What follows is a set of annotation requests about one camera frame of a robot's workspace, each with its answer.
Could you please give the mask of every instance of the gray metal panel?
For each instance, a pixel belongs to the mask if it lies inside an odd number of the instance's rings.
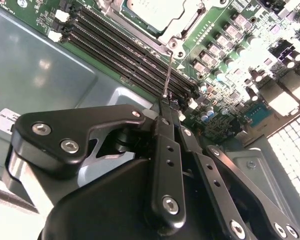
[[[0,8],[0,111],[25,114],[125,103],[151,106]],[[10,139],[0,130],[0,178]]]

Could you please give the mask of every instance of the chip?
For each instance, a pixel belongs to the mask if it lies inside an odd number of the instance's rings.
[[[239,94],[238,94],[237,92],[234,91],[229,97],[230,97],[231,99],[236,99],[238,96],[239,96]]]
[[[201,64],[200,62],[198,62],[197,60],[195,60],[195,61],[193,62],[193,68],[194,68],[195,70],[197,70],[199,73],[204,72],[205,69],[206,69],[206,67],[205,67],[203,64]]]
[[[241,27],[244,26],[248,22],[248,20],[245,19],[241,14],[239,14],[235,17],[234,22]]]
[[[272,64],[272,60],[270,58],[267,58],[265,61],[264,61],[264,64],[269,66],[270,64]]]
[[[215,56],[224,57],[226,54],[224,51],[222,51],[220,48],[218,48],[216,45],[212,44],[208,50],[214,54]]]
[[[272,33],[273,35],[276,35],[280,30],[281,30],[280,26],[274,25],[274,26],[270,29],[270,33]]]
[[[217,60],[205,52],[201,53],[201,60],[207,65],[215,65],[217,63]]]
[[[222,47],[232,48],[234,45],[223,35],[218,36],[216,42],[220,44]]]
[[[240,39],[242,38],[242,34],[240,32],[238,32],[238,30],[232,26],[232,25],[229,25],[226,29],[225,29],[225,32],[227,34],[229,34],[230,37],[234,38],[234,39]]]

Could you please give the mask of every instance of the white label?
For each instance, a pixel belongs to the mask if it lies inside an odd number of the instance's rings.
[[[15,124],[20,114],[15,113],[7,108],[0,112],[0,130],[7,134],[12,134],[11,127]]]

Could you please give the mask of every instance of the screw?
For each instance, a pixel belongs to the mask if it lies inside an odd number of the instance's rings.
[[[132,115],[137,117],[137,118],[140,118],[140,113],[138,113],[137,111],[133,111]]]
[[[165,118],[162,118],[162,122],[166,125],[169,125],[169,122]]]
[[[285,230],[279,224],[274,223],[274,227],[278,231],[281,237],[283,237],[284,239],[287,237]]]
[[[188,129],[183,129],[184,133],[187,134],[188,136],[191,136],[191,132]]]
[[[239,239],[245,239],[246,238],[246,233],[245,230],[242,228],[242,226],[236,222],[235,220],[232,220],[230,222],[230,227],[234,234],[239,238]]]
[[[32,131],[35,134],[41,135],[41,136],[46,136],[51,133],[51,128],[44,123],[36,123],[32,126]]]
[[[178,213],[179,206],[173,198],[166,196],[163,199],[162,203],[163,203],[163,207],[165,208],[165,210],[168,211],[168,213],[170,213],[172,215],[176,215]]]
[[[287,225],[287,226],[286,226],[286,229],[288,229],[288,232],[289,232],[295,239],[297,239],[297,238],[299,237],[298,234],[297,234],[297,232],[296,232],[296,230],[294,230],[292,226]]]
[[[220,152],[217,149],[215,149],[214,147],[211,147],[210,150],[211,150],[211,152],[213,152],[214,155],[216,155],[216,156],[220,155]]]
[[[254,161],[248,161],[246,163],[246,166],[248,167],[248,169],[255,169],[257,167],[257,164]]]
[[[21,7],[21,8],[26,8],[28,6],[28,3],[26,0],[17,0],[16,3]]]
[[[75,154],[79,150],[78,143],[72,140],[63,140],[60,146],[68,154]]]

